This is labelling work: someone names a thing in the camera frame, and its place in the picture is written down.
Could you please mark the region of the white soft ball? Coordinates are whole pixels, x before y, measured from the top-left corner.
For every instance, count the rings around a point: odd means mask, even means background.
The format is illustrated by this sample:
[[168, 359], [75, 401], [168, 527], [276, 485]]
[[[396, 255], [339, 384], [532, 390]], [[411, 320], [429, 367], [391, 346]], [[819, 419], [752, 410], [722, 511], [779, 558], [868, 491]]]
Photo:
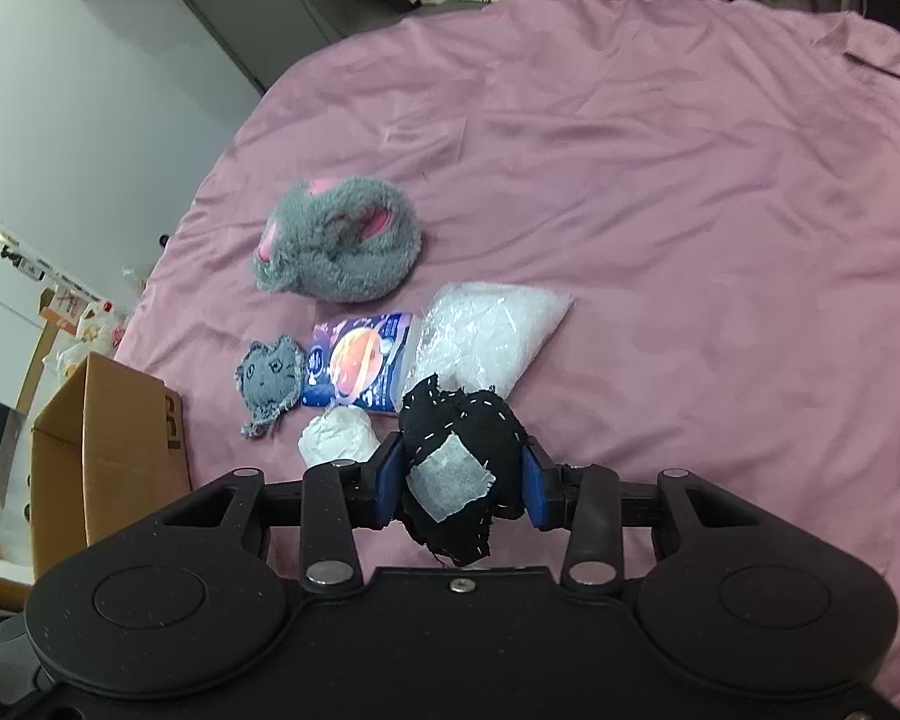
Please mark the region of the white soft ball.
[[357, 406], [333, 406], [315, 416], [299, 437], [307, 468], [338, 460], [367, 461], [380, 447], [368, 414]]

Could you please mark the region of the pink bed sheet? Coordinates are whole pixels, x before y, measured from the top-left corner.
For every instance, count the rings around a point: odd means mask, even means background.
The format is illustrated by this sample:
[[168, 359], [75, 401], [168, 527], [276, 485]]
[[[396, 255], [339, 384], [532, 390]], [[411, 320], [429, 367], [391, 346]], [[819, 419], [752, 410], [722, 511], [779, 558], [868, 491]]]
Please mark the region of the pink bed sheet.
[[[170, 238], [118, 357], [182, 395], [196, 484], [301, 476], [290, 411], [240, 433], [252, 341], [339, 305], [256, 288], [297, 182], [375, 176], [450, 283], [574, 304], [510, 397], [556, 460], [683, 466], [859, 556], [900, 606], [900, 32], [749, 0], [502, 0], [290, 67]], [[900, 623], [878, 686], [900, 707]]]

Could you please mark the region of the brown cardboard box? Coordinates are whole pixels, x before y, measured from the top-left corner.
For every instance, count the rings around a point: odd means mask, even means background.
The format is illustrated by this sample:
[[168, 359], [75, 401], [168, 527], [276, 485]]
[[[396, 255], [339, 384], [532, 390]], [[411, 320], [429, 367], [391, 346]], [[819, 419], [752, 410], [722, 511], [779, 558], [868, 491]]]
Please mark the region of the brown cardboard box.
[[92, 353], [32, 426], [34, 574], [190, 491], [180, 395]]

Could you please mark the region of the black stitched cloth toy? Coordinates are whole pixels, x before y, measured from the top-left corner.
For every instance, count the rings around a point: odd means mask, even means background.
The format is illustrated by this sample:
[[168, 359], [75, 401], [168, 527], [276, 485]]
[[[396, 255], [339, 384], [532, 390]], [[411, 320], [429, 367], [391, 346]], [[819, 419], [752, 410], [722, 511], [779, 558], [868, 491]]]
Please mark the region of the black stitched cloth toy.
[[493, 390], [445, 390], [430, 376], [403, 398], [400, 520], [434, 556], [466, 567], [491, 554], [498, 520], [518, 520], [528, 434]]

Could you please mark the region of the grey pink fluffy plush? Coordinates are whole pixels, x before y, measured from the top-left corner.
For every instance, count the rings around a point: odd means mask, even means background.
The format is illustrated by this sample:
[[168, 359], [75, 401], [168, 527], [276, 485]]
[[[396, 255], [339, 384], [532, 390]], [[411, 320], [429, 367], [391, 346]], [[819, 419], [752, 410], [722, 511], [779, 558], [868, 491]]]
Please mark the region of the grey pink fluffy plush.
[[251, 257], [258, 288], [317, 301], [385, 298], [416, 265], [424, 236], [406, 193], [374, 177], [293, 185]]

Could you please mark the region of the clear bag white stuffing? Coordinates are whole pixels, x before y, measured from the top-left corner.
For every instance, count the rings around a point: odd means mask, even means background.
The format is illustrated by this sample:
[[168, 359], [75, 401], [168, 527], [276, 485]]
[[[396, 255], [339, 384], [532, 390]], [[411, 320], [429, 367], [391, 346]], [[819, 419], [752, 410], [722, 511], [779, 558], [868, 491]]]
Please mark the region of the clear bag white stuffing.
[[491, 390], [507, 400], [572, 304], [571, 294], [534, 286], [446, 284], [422, 317], [403, 394], [436, 376], [442, 390]]

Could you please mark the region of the blue tissue packet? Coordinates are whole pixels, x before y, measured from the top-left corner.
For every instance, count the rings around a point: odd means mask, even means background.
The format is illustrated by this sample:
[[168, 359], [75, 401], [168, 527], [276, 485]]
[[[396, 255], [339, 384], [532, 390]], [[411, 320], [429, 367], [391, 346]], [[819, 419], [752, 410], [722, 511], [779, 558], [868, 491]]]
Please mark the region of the blue tissue packet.
[[394, 415], [419, 336], [409, 312], [323, 322], [312, 330], [302, 403]]

